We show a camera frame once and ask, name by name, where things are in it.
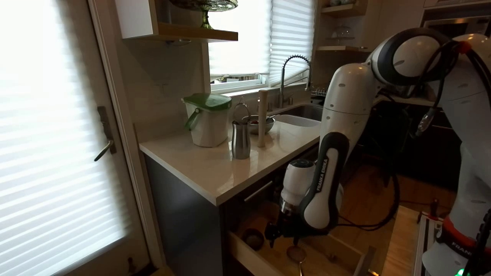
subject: kitchen sink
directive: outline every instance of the kitchen sink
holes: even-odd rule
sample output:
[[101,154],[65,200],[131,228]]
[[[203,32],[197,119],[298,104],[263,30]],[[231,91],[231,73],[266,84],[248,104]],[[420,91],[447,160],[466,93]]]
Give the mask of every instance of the kitchen sink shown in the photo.
[[311,104],[311,102],[292,104],[292,105],[286,105],[283,108],[274,110],[271,111],[271,114],[294,114],[294,116],[320,121],[321,105]]

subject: open drawer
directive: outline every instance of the open drawer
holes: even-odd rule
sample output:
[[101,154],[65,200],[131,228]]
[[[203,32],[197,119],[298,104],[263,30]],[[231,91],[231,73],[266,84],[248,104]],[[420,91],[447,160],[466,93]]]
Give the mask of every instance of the open drawer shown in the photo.
[[[245,213],[237,228],[228,231],[231,256],[252,274],[298,274],[297,263],[286,256],[286,248],[292,243],[291,237],[277,237],[272,248],[265,240],[259,249],[252,249],[240,237],[246,228],[262,233],[266,222],[274,219],[275,214],[275,203],[260,202]],[[302,260],[303,274],[306,276],[364,276],[374,252],[372,246],[360,252],[329,234],[302,237],[298,246],[306,252]]]

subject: wooden floor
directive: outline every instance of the wooden floor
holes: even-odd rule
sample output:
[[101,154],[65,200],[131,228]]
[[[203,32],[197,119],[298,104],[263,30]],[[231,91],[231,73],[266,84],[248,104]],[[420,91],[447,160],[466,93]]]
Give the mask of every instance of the wooden floor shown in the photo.
[[[392,185],[383,182],[380,167],[372,164],[358,164],[343,182],[344,196],[341,216],[357,223],[372,223],[384,216],[392,200]],[[453,202],[453,191],[440,188],[424,180],[417,180],[398,174],[401,205],[418,211],[429,211],[430,200],[438,200],[437,213],[444,216]],[[332,236],[344,240],[354,248],[364,251],[375,248],[371,269],[380,272],[387,248],[392,222],[375,231],[363,231],[352,226],[337,226]]]

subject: window blinds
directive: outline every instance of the window blinds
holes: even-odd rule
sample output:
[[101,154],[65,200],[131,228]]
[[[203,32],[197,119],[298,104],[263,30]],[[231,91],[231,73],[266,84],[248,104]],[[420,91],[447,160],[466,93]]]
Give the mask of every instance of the window blinds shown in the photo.
[[54,0],[0,10],[0,274],[53,274],[127,233],[105,137]]
[[[282,62],[289,55],[309,59],[314,30],[312,0],[246,0],[237,9],[211,12],[216,29],[239,32],[237,42],[208,42],[209,75],[266,75],[266,84],[277,85]],[[286,76],[306,68],[302,59],[291,59]]]

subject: white door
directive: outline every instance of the white door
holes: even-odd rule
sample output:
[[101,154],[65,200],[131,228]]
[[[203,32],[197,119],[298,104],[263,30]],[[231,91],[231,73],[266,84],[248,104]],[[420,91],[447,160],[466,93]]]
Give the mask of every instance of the white door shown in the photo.
[[0,33],[0,274],[148,263],[85,0],[7,1]]

